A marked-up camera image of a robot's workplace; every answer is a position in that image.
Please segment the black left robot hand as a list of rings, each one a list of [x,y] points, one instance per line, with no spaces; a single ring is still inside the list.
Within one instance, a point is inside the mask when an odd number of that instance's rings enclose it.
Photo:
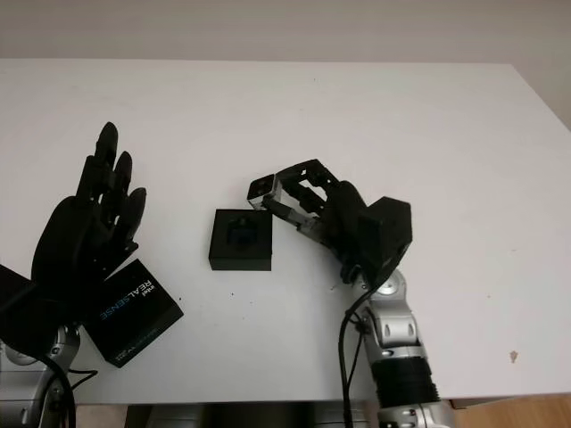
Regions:
[[[31,277],[65,321],[77,321],[98,287],[137,248],[146,189],[130,190],[133,161],[117,154],[119,133],[108,122],[88,155],[77,192],[58,203],[40,236]]]

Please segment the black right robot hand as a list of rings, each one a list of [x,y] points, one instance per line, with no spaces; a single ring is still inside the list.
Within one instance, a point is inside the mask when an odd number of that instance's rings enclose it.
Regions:
[[[360,271],[358,214],[366,207],[355,186],[338,180],[319,160],[283,169],[273,179],[261,207],[331,250],[341,263],[342,281],[354,281]]]

